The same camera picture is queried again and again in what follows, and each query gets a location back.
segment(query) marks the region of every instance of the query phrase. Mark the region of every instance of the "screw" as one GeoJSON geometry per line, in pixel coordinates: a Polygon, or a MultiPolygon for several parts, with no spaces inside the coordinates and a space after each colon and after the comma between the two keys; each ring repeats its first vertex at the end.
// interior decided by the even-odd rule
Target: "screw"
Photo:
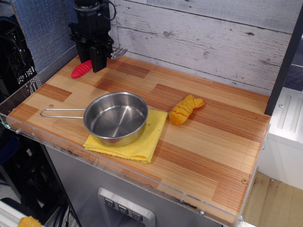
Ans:
{"type": "Polygon", "coordinates": [[[247,184],[248,180],[247,179],[242,179],[241,182],[242,182],[242,184],[247,184]]]}

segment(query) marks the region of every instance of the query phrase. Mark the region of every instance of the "wooden floor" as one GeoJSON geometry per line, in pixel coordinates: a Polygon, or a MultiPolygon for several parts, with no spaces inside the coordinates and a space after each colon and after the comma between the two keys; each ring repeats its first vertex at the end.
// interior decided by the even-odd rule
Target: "wooden floor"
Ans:
{"type": "Polygon", "coordinates": [[[243,216],[256,227],[303,226],[303,190],[257,173],[243,216]]]}

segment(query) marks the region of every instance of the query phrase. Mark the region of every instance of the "yellow towel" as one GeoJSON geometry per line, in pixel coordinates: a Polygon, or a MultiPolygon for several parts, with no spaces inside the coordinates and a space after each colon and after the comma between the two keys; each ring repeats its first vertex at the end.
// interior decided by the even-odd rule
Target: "yellow towel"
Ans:
{"type": "Polygon", "coordinates": [[[146,128],[139,139],[123,147],[109,147],[90,135],[83,146],[86,150],[101,152],[116,157],[149,163],[152,160],[168,113],[149,109],[146,128]]]}

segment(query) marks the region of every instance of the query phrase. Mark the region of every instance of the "fork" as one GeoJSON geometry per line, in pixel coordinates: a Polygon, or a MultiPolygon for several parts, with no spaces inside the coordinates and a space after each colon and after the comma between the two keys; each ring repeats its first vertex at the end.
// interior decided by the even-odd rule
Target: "fork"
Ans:
{"type": "Polygon", "coordinates": [[[114,52],[112,52],[110,54],[110,59],[114,59],[114,58],[119,58],[121,56],[123,56],[125,53],[127,52],[127,49],[123,49],[123,48],[120,48],[120,46],[114,50],[114,52]]]}

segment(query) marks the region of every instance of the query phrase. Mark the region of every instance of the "yellow toy food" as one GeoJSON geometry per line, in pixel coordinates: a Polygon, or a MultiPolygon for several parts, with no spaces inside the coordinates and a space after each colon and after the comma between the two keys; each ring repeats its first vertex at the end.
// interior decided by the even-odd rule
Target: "yellow toy food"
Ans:
{"type": "Polygon", "coordinates": [[[39,221],[34,219],[32,216],[21,218],[18,227],[41,227],[39,221]]]}
{"type": "Polygon", "coordinates": [[[193,95],[188,95],[184,100],[180,101],[172,108],[169,119],[173,124],[182,124],[192,114],[194,109],[203,106],[205,101],[201,98],[194,98],[193,95]]]}

